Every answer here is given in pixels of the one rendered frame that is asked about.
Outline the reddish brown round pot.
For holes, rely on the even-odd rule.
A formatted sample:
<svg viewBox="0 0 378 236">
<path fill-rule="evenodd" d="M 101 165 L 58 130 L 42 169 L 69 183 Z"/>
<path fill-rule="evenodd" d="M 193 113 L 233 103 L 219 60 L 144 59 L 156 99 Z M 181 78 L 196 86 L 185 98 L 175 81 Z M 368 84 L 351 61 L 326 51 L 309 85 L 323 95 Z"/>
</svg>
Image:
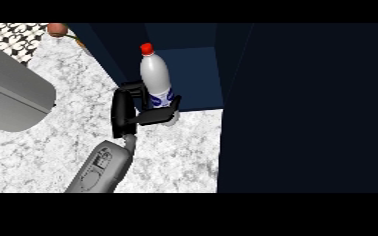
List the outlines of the reddish brown round pot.
<svg viewBox="0 0 378 236">
<path fill-rule="evenodd" d="M 63 37 L 67 34 L 67 27 L 61 23 L 48 23 L 47 33 L 51 37 Z"/>
</svg>

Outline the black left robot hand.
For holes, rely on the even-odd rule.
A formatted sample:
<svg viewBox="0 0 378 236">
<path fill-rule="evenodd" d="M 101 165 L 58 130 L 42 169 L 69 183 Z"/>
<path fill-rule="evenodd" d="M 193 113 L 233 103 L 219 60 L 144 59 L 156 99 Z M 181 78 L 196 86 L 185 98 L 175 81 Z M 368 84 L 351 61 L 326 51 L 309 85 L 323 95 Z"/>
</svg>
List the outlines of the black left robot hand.
<svg viewBox="0 0 378 236">
<path fill-rule="evenodd" d="M 147 108 L 147 89 L 141 80 L 123 82 L 113 91 L 110 105 L 110 125 L 114 139 L 135 134 L 135 125 L 144 126 L 168 122 L 178 110 L 181 96 L 176 95 L 171 104 L 160 108 Z"/>
</svg>

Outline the dark blue cabinet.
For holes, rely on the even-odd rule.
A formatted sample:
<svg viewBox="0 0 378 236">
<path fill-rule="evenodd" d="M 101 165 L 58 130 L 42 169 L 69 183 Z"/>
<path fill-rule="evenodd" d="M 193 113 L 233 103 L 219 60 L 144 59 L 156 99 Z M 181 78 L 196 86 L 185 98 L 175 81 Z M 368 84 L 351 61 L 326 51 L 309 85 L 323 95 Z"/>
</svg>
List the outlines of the dark blue cabinet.
<svg viewBox="0 0 378 236">
<path fill-rule="evenodd" d="M 150 43 L 181 96 L 179 109 L 224 107 L 249 23 L 70 23 L 67 27 L 114 83 L 140 79 L 140 45 Z"/>
</svg>

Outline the dark navy cabinet door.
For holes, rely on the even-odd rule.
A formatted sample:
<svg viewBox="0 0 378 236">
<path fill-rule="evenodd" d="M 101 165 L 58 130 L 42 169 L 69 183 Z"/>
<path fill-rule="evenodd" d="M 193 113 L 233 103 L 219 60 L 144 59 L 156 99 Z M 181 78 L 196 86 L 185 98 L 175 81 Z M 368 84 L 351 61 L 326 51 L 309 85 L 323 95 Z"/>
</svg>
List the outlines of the dark navy cabinet door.
<svg viewBox="0 0 378 236">
<path fill-rule="evenodd" d="M 222 110 L 221 193 L 378 192 L 378 24 L 256 24 Z"/>
</svg>

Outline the white bottle with red cap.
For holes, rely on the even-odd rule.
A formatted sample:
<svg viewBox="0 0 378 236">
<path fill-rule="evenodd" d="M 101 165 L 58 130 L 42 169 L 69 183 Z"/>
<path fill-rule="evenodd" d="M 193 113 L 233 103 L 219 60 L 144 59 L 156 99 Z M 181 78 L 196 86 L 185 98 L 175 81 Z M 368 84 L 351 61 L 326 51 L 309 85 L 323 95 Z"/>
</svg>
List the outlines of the white bottle with red cap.
<svg viewBox="0 0 378 236">
<path fill-rule="evenodd" d="M 174 99 L 174 92 L 165 61 L 154 53 L 150 43 L 140 45 L 140 51 L 140 77 L 147 88 L 151 107 L 168 107 Z"/>
</svg>

